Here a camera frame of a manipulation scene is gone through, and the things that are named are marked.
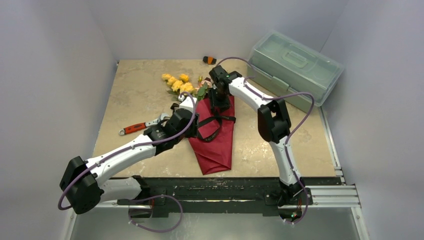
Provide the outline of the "aluminium frame rail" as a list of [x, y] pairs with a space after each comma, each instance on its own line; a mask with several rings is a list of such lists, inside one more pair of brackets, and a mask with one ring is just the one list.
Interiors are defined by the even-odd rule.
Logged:
[[310, 204], [278, 206], [275, 177], [148, 177], [152, 204], [110, 200], [72, 214], [67, 240], [367, 240], [357, 188], [348, 185], [318, 110], [334, 177], [307, 177]]

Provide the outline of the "silver adjustable wrench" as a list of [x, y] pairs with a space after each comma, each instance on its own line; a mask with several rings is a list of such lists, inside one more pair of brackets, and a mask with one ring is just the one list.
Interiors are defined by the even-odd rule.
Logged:
[[155, 125], [159, 124], [161, 121], [168, 120], [169, 118], [170, 118], [170, 116], [167, 113], [162, 113], [156, 119], [146, 121], [146, 122], [136, 123], [136, 124], [124, 127], [124, 128], [119, 130], [118, 134], [120, 136], [132, 134], [132, 133], [147, 129], [149, 127], [155, 126]]

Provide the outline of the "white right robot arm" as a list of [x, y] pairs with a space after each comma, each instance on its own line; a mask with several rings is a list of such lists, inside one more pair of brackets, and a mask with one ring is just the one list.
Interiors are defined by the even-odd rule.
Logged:
[[278, 167], [280, 196], [277, 205], [281, 207], [297, 201], [306, 190], [290, 144], [292, 123], [285, 100], [265, 94], [237, 71], [227, 72], [220, 65], [213, 67], [209, 76], [214, 85], [209, 92], [213, 107], [223, 108], [224, 101], [234, 96], [257, 112], [257, 130], [271, 146]]

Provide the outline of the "yellow fake flower stem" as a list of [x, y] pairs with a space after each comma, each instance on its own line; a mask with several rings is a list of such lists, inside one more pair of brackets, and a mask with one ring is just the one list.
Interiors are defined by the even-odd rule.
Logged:
[[187, 74], [181, 74], [179, 77], [174, 77], [171, 74], [164, 73], [161, 79], [169, 87], [167, 92], [173, 96], [176, 101], [183, 101], [187, 96], [184, 92], [190, 93], [193, 97], [196, 96], [196, 89], [190, 82], [190, 77]]

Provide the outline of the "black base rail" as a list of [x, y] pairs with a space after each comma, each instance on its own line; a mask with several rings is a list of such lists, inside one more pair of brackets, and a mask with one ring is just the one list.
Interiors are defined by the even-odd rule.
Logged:
[[264, 217], [300, 217], [298, 200], [278, 206], [277, 177], [144, 177], [142, 192], [134, 200], [119, 199], [131, 206], [133, 218], [166, 218], [170, 213], [261, 214]]

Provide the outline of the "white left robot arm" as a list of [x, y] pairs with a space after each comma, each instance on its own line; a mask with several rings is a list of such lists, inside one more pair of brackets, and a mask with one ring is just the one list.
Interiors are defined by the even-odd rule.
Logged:
[[84, 160], [76, 156], [69, 160], [59, 182], [62, 194], [57, 208], [72, 209], [80, 215], [112, 200], [146, 203], [149, 191], [142, 186], [139, 176], [117, 179], [114, 175], [171, 150], [183, 138], [196, 137], [199, 118], [196, 107], [197, 99], [188, 94], [170, 117], [148, 127], [130, 142], [97, 157]]

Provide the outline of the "small orange black object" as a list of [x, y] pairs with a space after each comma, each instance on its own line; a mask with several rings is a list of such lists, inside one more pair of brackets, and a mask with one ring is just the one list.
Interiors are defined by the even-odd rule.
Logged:
[[211, 56], [204, 56], [202, 58], [202, 61], [207, 65], [215, 65], [217, 62], [217, 59]]

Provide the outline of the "dark red wrapping paper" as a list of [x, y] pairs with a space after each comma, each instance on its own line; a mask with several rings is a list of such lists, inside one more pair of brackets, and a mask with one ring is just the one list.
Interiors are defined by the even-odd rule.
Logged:
[[188, 140], [203, 175], [232, 169], [235, 98], [229, 100], [231, 107], [223, 112], [212, 113], [207, 98], [196, 106], [198, 138]]

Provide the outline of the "green plastic toolbox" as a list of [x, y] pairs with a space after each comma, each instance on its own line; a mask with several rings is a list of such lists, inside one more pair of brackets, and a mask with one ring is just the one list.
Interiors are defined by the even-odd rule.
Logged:
[[344, 66], [335, 60], [277, 31], [267, 33], [252, 48], [248, 75], [276, 96], [308, 92], [287, 102], [307, 112], [311, 99], [321, 107], [334, 89]]

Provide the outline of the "peach fake rose stem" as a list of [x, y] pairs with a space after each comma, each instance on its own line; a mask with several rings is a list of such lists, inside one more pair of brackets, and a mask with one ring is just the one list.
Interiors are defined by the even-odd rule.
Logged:
[[198, 78], [198, 87], [195, 88], [195, 96], [198, 101], [201, 101], [205, 98], [210, 88], [213, 87], [212, 80], [209, 77], [203, 78], [200, 76]]

